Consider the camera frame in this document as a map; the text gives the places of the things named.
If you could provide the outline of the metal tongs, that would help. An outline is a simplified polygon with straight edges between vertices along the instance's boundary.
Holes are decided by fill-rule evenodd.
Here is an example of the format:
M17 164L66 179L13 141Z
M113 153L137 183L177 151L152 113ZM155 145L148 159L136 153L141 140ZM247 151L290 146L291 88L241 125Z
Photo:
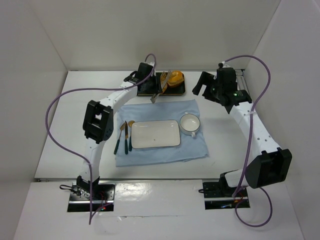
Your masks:
M154 93L151 97L151 103L154 104L157 100L157 98L166 91L166 89L168 88L168 81L171 78L172 75L172 71L168 70L168 72L162 72L159 78L159 82L160 82L160 90L158 91L158 93Z

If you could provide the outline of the orange bagel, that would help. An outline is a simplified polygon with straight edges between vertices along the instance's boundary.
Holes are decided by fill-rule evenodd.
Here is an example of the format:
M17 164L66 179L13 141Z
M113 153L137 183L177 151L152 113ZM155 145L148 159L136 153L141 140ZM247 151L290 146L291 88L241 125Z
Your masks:
M167 82L167 87L175 88L182 84L184 81L183 73L181 71L172 71L172 75Z

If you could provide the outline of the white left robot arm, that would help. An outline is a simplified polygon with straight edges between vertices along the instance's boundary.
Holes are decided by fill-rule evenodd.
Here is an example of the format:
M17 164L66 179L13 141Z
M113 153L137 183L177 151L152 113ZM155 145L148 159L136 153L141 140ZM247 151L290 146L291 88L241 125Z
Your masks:
M153 62L142 62L138 70L127 76L121 85L112 93L99 100L91 100L87 104L82 128L86 138L85 160L81 172L76 179L76 186L94 198L98 191L100 180L100 162L106 141L114 131L114 115L129 100L138 94L138 83L155 79L155 66Z

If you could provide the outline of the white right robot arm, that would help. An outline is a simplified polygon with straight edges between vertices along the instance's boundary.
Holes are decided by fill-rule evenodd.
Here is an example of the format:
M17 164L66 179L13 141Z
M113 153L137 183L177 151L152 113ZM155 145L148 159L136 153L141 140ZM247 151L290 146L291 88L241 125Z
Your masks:
M254 103L249 93L238 88L236 71L232 67L220 67L215 75L203 71L192 93L198 95L203 86L203 97L225 107L250 144L245 156L246 168L222 173L218 181L219 191L231 197L235 190L245 187L257 189L284 182L292 153L281 148L271 137L252 108Z

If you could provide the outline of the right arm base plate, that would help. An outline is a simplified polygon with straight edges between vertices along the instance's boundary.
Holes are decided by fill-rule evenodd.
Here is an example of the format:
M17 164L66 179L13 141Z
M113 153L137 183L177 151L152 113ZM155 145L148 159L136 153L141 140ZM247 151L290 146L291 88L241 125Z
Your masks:
M236 188L222 188L218 181L203 181L202 188L198 190L204 198L205 210L225 210L238 208L250 208L248 192L246 189L237 193L236 197L232 194Z

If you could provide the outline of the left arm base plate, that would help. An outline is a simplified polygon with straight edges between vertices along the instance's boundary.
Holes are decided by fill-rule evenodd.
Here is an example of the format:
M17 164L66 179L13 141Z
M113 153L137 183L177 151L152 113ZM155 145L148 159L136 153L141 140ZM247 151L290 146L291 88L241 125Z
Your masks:
M90 211L90 193L80 189L75 183L61 184L60 190L69 191L68 213L83 213ZM116 185L114 183L99 183L92 197L92 212L113 212Z

